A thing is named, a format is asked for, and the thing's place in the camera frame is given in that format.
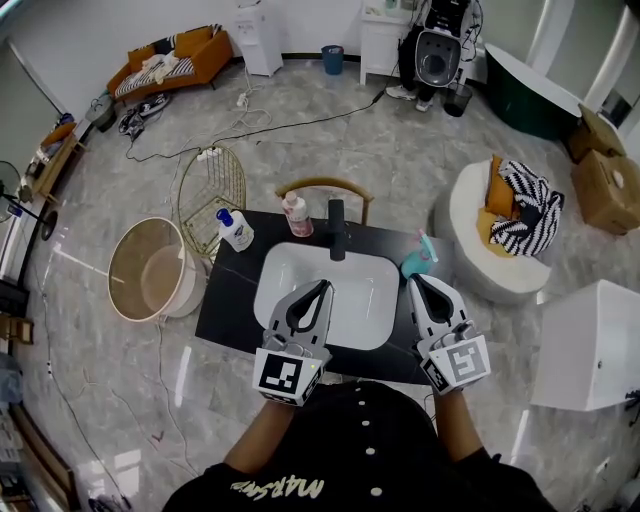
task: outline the black countertop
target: black countertop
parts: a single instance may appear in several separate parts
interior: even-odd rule
[[[262,266],[269,250],[281,242],[293,242],[328,247],[327,221],[313,219],[314,233],[309,238],[291,234],[284,215],[244,211],[249,225],[255,230],[251,246],[236,253],[223,241],[213,265],[204,295],[196,336],[244,352],[255,353],[262,345],[264,329],[253,313],[253,301],[260,281]],[[388,229],[346,223],[347,251],[381,256],[398,267],[404,258],[419,245],[417,234],[409,235]],[[431,238],[438,254],[430,275],[451,284],[449,242]],[[400,289],[396,318],[389,340],[375,350],[356,350],[327,345],[333,358],[327,370],[356,377],[378,380],[428,384],[410,351],[417,330],[411,321],[409,293],[406,280],[400,274]]]

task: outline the faucet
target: faucet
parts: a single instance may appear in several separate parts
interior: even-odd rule
[[[329,234],[332,235],[329,247],[331,260],[344,260],[347,235],[344,232],[344,202],[342,199],[329,199]]]

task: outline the striped cloth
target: striped cloth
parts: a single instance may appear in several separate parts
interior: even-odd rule
[[[124,96],[125,94],[130,93],[131,91],[135,91],[140,87],[144,87],[145,85],[154,83],[155,80],[153,78],[153,72],[160,66],[162,66],[162,62],[159,62],[156,66],[148,69],[140,77],[138,77],[138,73],[132,73],[131,75],[129,75],[116,89],[116,99],[118,99],[120,96]],[[193,63],[191,62],[191,59],[185,57],[184,59],[180,59],[176,67],[173,68],[171,70],[171,73],[169,73],[164,79],[167,80],[169,78],[187,75],[195,75],[195,70],[193,69]]]
[[[521,220],[496,221],[491,227],[491,243],[501,244],[514,256],[535,256],[549,247],[558,232],[564,195],[549,189],[546,178],[536,176],[520,162],[503,163],[499,172],[514,191],[521,219],[524,211],[531,208],[538,221],[535,225]]]

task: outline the orange pillow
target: orange pillow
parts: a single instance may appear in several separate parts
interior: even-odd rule
[[[213,37],[213,28],[196,28],[189,32],[181,32],[176,36],[176,49],[174,55],[179,59],[192,57],[209,39]]]
[[[482,244],[489,249],[493,254],[500,258],[513,258],[513,254],[509,254],[506,249],[500,244],[492,244],[491,240],[491,228],[493,223],[498,220],[498,216],[495,213],[489,213],[484,208],[478,210],[478,220],[476,221],[476,229]]]
[[[131,66],[131,72],[137,73],[140,71],[142,69],[142,63],[153,57],[155,54],[156,51],[152,44],[129,52],[129,65]]]
[[[46,148],[50,144],[54,142],[58,142],[59,140],[63,140],[67,138],[73,129],[76,127],[76,123],[65,123],[63,125],[58,126],[55,130],[53,130],[40,144],[43,148]]]
[[[501,163],[502,158],[494,155],[491,162],[486,210],[510,219],[513,213],[513,189],[498,173]]]

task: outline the electrical cable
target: electrical cable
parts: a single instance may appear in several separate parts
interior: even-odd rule
[[[29,243],[27,242],[27,237],[24,234],[24,228],[20,229],[20,233],[22,234],[22,238],[23,238],[25,244],[28,246]],[[55,384],[55,387],[58,390],[58,393],[60,394],[60,396],[62,397],[62,400],[64,401],[65,404],[67,404],[67,408],[69,409],[69,412],[71,413],[71,416],[73,417],[73,420],[74,420],[74,422],[75,422],[75,424],[76,424],[76,426],[78,428],[78,432],[80,432],[80,435],[82,436],[82,439],[84,439],[84,442],[86,443],[87,447],[89,448],[89,451],[93,454],[93,456],[95,457],[96,461],[102,466],[102,469],[104,469],[104,472],[107,474],[107,476],[109,477],[109,479],[113,483],[114,487],[117,489],[118,493],[120,494],[120,498],[122,498],[122,501],[127,506],[127,509],[132,510],[131,503],[129,502],[127,497],[124,495],[124,493],[120,489],[120,486],[116,482],[116,479],[113,477],[111,472],[107,469],[107,466],[104,464],[104,462],[102,462],[102,459],[98,456],[98,454],[94,450],[93,446],[89,442],[89,439],[87,438],[86,434],[84,433],[84,430],[82,430],[82,427],[80,426],[80,421],[78,420],[78,417],[76,416],[76,413],[73,410],[73,407],[71,407],[71,404],[69,403],[69,400],[67,400],[67,397],[63,393],[62,388],[60,387],[60,384],[58,383],[58,379],[56,378],[56,376],[53,373],[53,367],[51,365],[51,336],[49,334],[49,324],[48,324],[48,318],[47,318],[47,310],[48,310],[48,307],[49,307],[48,304],[47,304],[47,294],[44,292],[44,290],[42,288],[42,285],[40,284],[40,277],[38,275],[38,270],[37,270],[37,268],[35,266],[35,263],[32,265],[32,268],[33,268],[34,276],[35,276],[35,279],[36,279],[36,284],[38,286],[38,290],[40,291],[40,297],[42,299],[42,304],[44,306],[44,330],[45,330],[46,337],[47,337],[47,372],[49,374],[49,377],[51,377],[51,380]]]
[[[208,132],[198,133],[196,135],[193,135],[193,136],[189,137],[187,139],[187,141],[180,148],[180,152],[178,153],[179,157],[178,157],[178,163],[176,164],[176,170],[173,173],[173,178],[171,179],[171,185],[169,185],[169,204],[171,205],[171,217],[170,217],[171,222],[173,222],[173,216],[175,214],[175,211],[173,209],[173,197],[172,197],[172,195],[173,195],[173,184],[176,182],[176,178],[178,177],[178,171],[180,170],[180,163],[182,162],[182,155],[183,155],[183,153],[186,152],[186,151],[183,151],[183,150],[187,146],[187,144],[189,144],[196,137],[201,137],[201,136],[204,137],[204,136],[209,136],[209,135],[210,134]],[[190,148],[187,151],[192,151],[194,149],[198,149],[200,152],[202,151],[201,148]]]
[[[198,470],[191,465],[191,462],[189,462],[189,457],[187,456],[187,438],[182,433],[182,430],[180,430],[180,427],[178,426],[178,422],[176,421],[175,417],[173,416],[173,413],[171,412],[171,400],[170,400],[170,395],[169,395],[169,388],[164,383],[164,379],[162,378],[162,341],[163,341],[163,337],[162,337],[162,326],[160,325],[160,321],[159,320],[156,323],[156,326],[158,327],[158,335],[160,336],[160,339],[158,341],[158,377],[160,377],[160,384],[162,384],[162,387],[164,388],[164,391],[165,391],[165,393],[167,395],[167,412],[169,413],[169,417],[171,418],[171,421],[173,421],[173,426],[176,427],[176,430],[180,434],[180,437],[182,437],[182,446],[184,448],[184,461],[191,468],[191,470],[195,473],[194,476],[198,476],[198,474],[199,474]]]
[[[411,5],[411,19],[409,20],[409,28],[413,28],[413,16],[416,13],[416,2],[419,2],[420,0],[413,0],[413,3]]]
[[[426,395],[423,399],[422,399],[422,404],[424,405],[424,412],[427,412],[427,398],[429,398],[430,396],[433,396],[433,393],[429,393],[428,395]],[[429,418],[431,421],[434,421],[436,419],[436,415],[434,414],[433,416],[431,416]]]
[[[259,91],[259,90],[264,89],[265,86],[264,86],[264,84],[251,85],[251,81],[249,79],[249,71],[247,70],[247,66],[246,65],[244,67],[244,76],[245,76],[245,80],[247,82],[247,88],[240,94],[240,96],[238,97],[238,102],[237,102],[237,105],[239,107],[243,107],[244,111],[242,112],[242,114],[240,114],[238,119],[236,119],[233,123],[231,123],[230,126],[228,126],[227,128],[224,128],[223,130],[220,130],[220,131],[216,132],[215,134],[201,133],[201,134],[198,134],[198,135],[194,135],[194,136],[190,137],[185,144],[182,145],[182,147],[180,148],[180,151],[178,151],[177,153],[173,153],[171,155],[162,155],[160,153],[154,153],[153,155],[149,155],[148,157],[145,157],[145,158],[137,158],[137,157],[134,157],[134,156],[130,156],[129,152],[133,148],[133,144],[134,144],[134,141],[131,141],[131,145],[129,146],[129,149],[127,150],[126,155],[125,155],[127,157],[127,159],[135,160],[138,163],[145,162],[145,161],[147,161],[147,160],[149,160],[149,159],[151,159],[153,157],[156,157],[156,156],[161,157],[161,158],[166,158],[166,159],[171,159],[171,158],[175,158],[176,156],[179,156],[180,159],[181,159],[181,157],[182,157],[182,155],[184,153],[188,153],[189,151],[193,151],[194,149],[197,149],[198,152],[202,152],[203,148],[201,148],[201,147],[193,147],[193,148],[185,149],[185,146],[191,140],[193,140],[195,137],[197,137],[199,135],[203,135],[203,136],[204,135],[208,135],[210,137],[215,137],[216,135],[219,135],[219,134],[224,133],[224,132],[229,131],[229,130],[239,131],[239,132],[244,134],[245,132],[243,132],[240,128],[237,128],[238,124],[242,124],[242,125],[244,125],[245,127],[249,128],[249,129],[261,128],[262,126],[268,126],[271,123],[271,121],[273,120],[273,117],[271,116],[269,111],[267,111],[267,110],[265,110],[263,108],[249,109],[249,96],[251,96],[251,94],[253,94],[255,91]],[[247,115],[255,114],[255,113],[258,113],[258,112],[262,112],[263,114],[266,114],[268,116],[269,119],[268,119],[268,121],[266,123],[263,123],[263,124],[257,124],[257,123],[256,124],[249,124],[244,120],[244,118]],[[178,160],[178,165],[176,166],[176,172],[174,173],[173,180],[171,181],[171,188],[173,188],[173,183],[175,182],[176,176],[178,174],[178,167],[180,166],[180,159]],[[173,203],[171,204],[171,218],[173,219]]]
[[[475,58],[478,55],[477,44],[478,44],[478,38],[480,37],[480,32],[482,32],[482,26],[484,25],[484,11],[482,10],[482,5],[480,5],[480,0],[475,0],[475,3],[478,6],[478,9],[480,10],[480,16],[478,16],[473,11],[471,12],[471,16],[473,18],[473,25],[469,27],[469,29],[467,30],[467,37],[462,43],[462,49],[468,50],[468,48],[466,48],[465,45],[467,44],[467,41],[469,41],[471,34],[475,30],[475,37],[473,39],[473,57],[471,57],[470,59],[464,59],[462,62],[472,62],[475,60]]]
[[[420,11],[418,12],[418,16],[416,17],[416,23],[420,23],[420,18],[422,18],[422,12],[424,11],[424,6],[427,4],[429,4],[429,9],[431,9],[431,0],[423,0],[422,5],[420,6]]]
[[[344,114],[337,114],[335,116],[325,117],[324,119],[315,119],[313,121],[304,121],[304,122],[300,122],[300,123],[283,124],[283,125],[280,125],[280,126],[274,126],[272,128],[263,128],[262,130],[258,130],[258,131],[255,131],[255,132],[243,133],[241,135],[232,135],[230,137],[222,137],[220,139],[215,140],[213,142],[213,144],[217,144],[218,142],[222,142],[224,140],[239,139],[239,138],[242,138],[242,137],[246,137],[248,135],[257,135],[259,133],[272,132],[274,130],[280,130],[281,128],[295,128],[296,126],[306,126],[306,125],[320,123],[320,122],[324,122],[324,121],[331,121],[333,119],[338,119],[340,117],[350,116],[351,114],[355,114],[356,112],[362,112],[363,110],[367,110],[368,108],[371,108],[373,105],[378,103],[378,101],[380,100],[380,98],[382,97],[383,94],[384,94],[384,89],[382,89],[378,94],[376,94],[375,97],[371,100],[371,103],[369,103],[366,107],[360,107],[360,108],[357,108],[355,110],[352,110],[351,112],[345,112]]]
[[[333,119],[338,119],[340,117],[347,117],[347,116],[350,116],[350,115],[355,114],[357,112],[361,112],[363,110],[367,110],[368,108],[371,108],[373,105],[378,103],[378,101],[380,100],[380,98],[384,94],[384,90],[386,89],[386,86],[388,85],[389,80],[393,76],[393,73],[395,72],[397,66],[398,66],[398,62],[396,62],[396,65],[393,67],[393,70],[391,71],[391,75],[389,75],[389,77],[387,78],[387,82],[385,83],[384,88],[380,92],[378,92],[378,94],[376,94],[374,96],[374,98],[371,100],[371,102],[365,107],[357,108],[355,110],[351,110],[350,112],[345,112],[343,114],[337,114],[337,115],[330,116],[330,117],[325,117],[325,118],[322,118],[322,119],[314,119],[312,121],[302,121],[302,122],[298,122],[298,123],[283,124],[283,125],[280,125],[280,126],[273,126],[271,128],[263,128],[261,130],[257,130],[257,131],[254,131],[254,132],[242,132],[239,135],[233,135],[233,136],[229,136],[229,137],[222,137],[220,139],[216,139],[211,145],[217,144],[218,142],[222,142],[222,141],[225,141],[225,140],[241,139],[243,137],[247,137],[247,136],[250,136],[250,135],[257,135],[259,133],[272,132],[272,131],[275,131],[275,130],[280,130],[282,128],[295,128],[297,126],[306,126],[306,125],[310,125],[310,124],[322,123],[322,122],[325,122],[325,121],[331,121]],[[219,132],[219,133],[223,133],[225,131],[234,130],[234,129],[237,130],[237,128],[235,128],[235,125],[238,124],[238,123],[242,123],[247,127],[251,127],[251,125],[248,125],[247,123],[245,123],[242,120],[243,116],[246,115],[246,113],[257,112],[257,111],[260,111],[260,110],[263,110],[263,109],[256,109],[256,110],[253,110],[253,111],[250,111],[250,110],[247,109],[245,112],[243,112],[243,114],[241,115],[240,119],[237,119],[236,121],[234,121],[234,123],[232,123],[232,125],[229,128],[226,128],[225,130],[222,130],[222,132]],[[180,150],[177,153],[174,153],[172,155],[162,155],[160,153],[154,153],[154,154],[149,155],[149,156],[147,156],[145,158],[140,158],[139,159],[139,158],[136,158],[136,157],[130,157],[129,156],[129,152],[131,151],[131,148],[133,148],[133,142],[131,142],[131,146],[129,146],[129,149],[127,150],[126,157],[129,160],[135,160],[136,162],[139,162],[139,163],[145,162],[145,161],[147,161],[147,160],[149,160],[151,158],[154,158],[156,156],[157,157],[161,157],[161,158],[171,159],[171,158],[175,158],[176,156],[182,155],[183,153],[187,153],[189,151],[193,151],[193,150],[196,150],[196,149],[199,152],[202,152],[202,148],[201,147],[193,147],[193,148]]]
[[[178,464],[176,461],[171,460],[171,459],[167,459],[166,457],[164,457],[162,454],[160,454],[160,451],[158,450],[158,447],[153,444],[153,442],[151,441],[151,439],[149,439],[146,435],[144,435],[144,428],[142,428],[142,425],[140,424],[140,421],[138,420],[138,417],[136,416],[136,414],[133,412],[133,409],[131,408],[131,405],[129,405],[129,402],[127,402],[124,398],[122,398],[118,393],[116,393],[112,388],[109,388],[109,391],[111,391],[111,394],[113,396],[115,396],[118,400],[120,400],[126,407],[127,409],[129,409],[129,413],[131,414],[131,416],[133,417],[133,420],[136,422],[136,425],[138,425],[138,429],[140,430],[140,433],[142,434],[142,437],[147,441],[147,443],[149,443],[149,445],[151,445],[151,448],[153,448],[156,453],[158,453],[158,455],[160,455],[160,457],[162,457],[163,459],[169,461],[171,464],[173,464],[174,466],[180,468],[182,471],[184,471],[185,473],[187,473],[190,477],[194,478],[196,476],[198,476],[198,474],[196,473],[195,475],[188,470],[187,468],[185,468],[184,466],[181,466],[180,464]]]

